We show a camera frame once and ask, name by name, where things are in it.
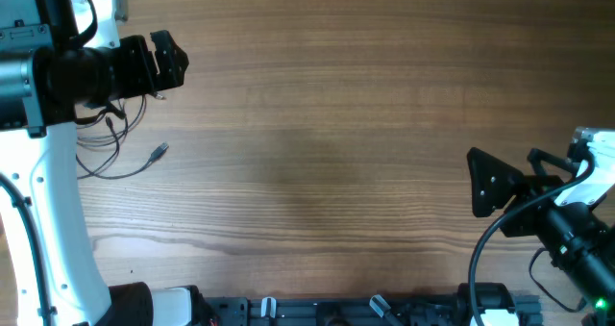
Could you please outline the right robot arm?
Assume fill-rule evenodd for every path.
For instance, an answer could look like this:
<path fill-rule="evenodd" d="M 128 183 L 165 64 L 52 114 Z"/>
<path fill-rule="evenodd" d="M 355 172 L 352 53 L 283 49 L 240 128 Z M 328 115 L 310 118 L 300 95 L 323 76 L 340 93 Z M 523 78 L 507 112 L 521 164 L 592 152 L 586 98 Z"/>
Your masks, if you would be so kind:
<path fill-rule="evenodd" d="M 473 147 L 467 154 L 472 208 L 477 218 L 501 215 L 481 235 L 468 270 L 470 311 L 481 325 L 477 269 L 480 255 L 496 232 L 508 238 L 535 236 L 555 268 L 579 290 L 581 303 L 593 313 L 588 325 L 614 322 L 614 230 L 594 210 L 613 188 L 613 158 L 609 148 L 587 140 L 569 147 L 565 159 L 533 149 L 533 172 L 517 168 Z"/>

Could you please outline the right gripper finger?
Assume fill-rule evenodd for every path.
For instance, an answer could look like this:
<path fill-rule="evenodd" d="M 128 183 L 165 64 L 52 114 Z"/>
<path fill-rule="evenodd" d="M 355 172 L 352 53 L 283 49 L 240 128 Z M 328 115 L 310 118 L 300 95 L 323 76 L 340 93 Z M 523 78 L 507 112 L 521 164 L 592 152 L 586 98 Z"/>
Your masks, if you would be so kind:
<path fill-rule="evenodd" d="M 534 174 L 537 176 L 547 175 L 547 170 L 544 168 L 543 163 L 555 166 L 561 170 L 569 172 L 571 175 L 575 175 L 578 171 L 578 167 L 569 159 L 559 158 L 538 148 L 532 148 L 529 151 L 527 160 L 531 165 Z"/>
<path fill-rule="evenodd" d="M 467 153 L 474 217 L 503 209 L 526 181 L 522 171 L 472 147 Z"/>

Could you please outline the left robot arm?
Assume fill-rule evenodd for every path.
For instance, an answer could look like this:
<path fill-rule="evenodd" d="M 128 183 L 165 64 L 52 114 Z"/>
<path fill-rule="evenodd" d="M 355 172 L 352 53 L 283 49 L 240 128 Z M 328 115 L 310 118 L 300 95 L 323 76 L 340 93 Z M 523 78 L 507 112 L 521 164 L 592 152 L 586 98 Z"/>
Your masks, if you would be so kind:
<path fill-rule="evenodd" d="M 20 325 L 206 325 L 194 286 L 108 286 L 93 257 L 76 148 L 86 119 L 120 99 L 180 87 L 186 53 L 167 31 L 122 38 L 127 0 L 1 0 L 1 220 Z"/>

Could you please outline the black cable white plug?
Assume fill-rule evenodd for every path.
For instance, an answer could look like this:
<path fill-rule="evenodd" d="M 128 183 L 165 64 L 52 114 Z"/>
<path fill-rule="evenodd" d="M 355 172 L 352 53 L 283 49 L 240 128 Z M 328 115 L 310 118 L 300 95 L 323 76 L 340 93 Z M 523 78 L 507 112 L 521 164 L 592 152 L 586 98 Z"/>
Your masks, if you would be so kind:
<path fill-rule="evenodd" d="M 113 119 L 109 114 L 100 114 L 93 124 L 81 125 L 79 130 L 89 129 L 97 124 L 105 123 L 105 127 L 109 130 L 104 135 L 78 135 L 77 144 L 80 148 L 88 151 L 102 151 L 105 148 L 111 150 L 111 154 L 97 167 L 87 167 L 77 157 L 78 166 L 83 170 L 84 174 L 79 176 L 79 180 L 88 178 L 99 178 L 102 173 L 108 170 L 112 164 L 119 158 L 122 142 L 127 138 L 128 134 L 140 123 L 147 109 L 147 99 L 145 95 L 139 98 L 139 106 L 135 116 L 130 119 L 126 114 L 126 101 L 118 100 L 117 108 L 121 110 L 125 117 L 121 119 L 120 128 L 114 126 Z"/>

